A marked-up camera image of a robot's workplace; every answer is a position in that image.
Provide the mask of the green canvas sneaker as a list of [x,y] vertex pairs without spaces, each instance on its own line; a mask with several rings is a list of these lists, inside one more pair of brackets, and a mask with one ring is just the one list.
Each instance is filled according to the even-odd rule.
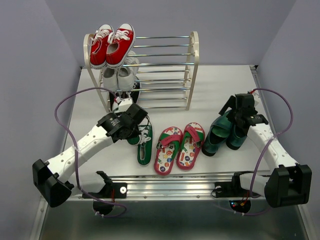
[[146,166],[151,161],[153,145],[153,127],[148,125],[139,126],[140,135],[137,144],[137,161],[140,165]]
[[132,136],[131,138],[127,139],[127,142],[132,146],[138,146],[142,142],[142,133],[139,132]]

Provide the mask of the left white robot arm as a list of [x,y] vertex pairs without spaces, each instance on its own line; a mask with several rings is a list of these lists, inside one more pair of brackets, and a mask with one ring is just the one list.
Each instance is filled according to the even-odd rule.
[[33,183],[49,206],[58,207],[72,195],[73,185],[69,179],[81,165],[117,141],[136,137],[138,125],[147,116],[147,111],[136,103],[124,112],[110,112],[67,150],[49,160],[35,161],[32,164]]

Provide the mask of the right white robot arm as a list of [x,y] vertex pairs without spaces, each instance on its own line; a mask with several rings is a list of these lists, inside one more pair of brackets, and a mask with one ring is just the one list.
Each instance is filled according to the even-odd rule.
[[264,197],[272,208],[308,203],[312,170],[299,164],[283,148],[272,132],[268,120],[255,109],[255,99],[250,93],[230,96],[219,112],[248,137],[260,151],[271,172],[269,176],[258,175],[254,170],[236,172],[230,182],[220,184],[218,198],[240,197],[251,191]]

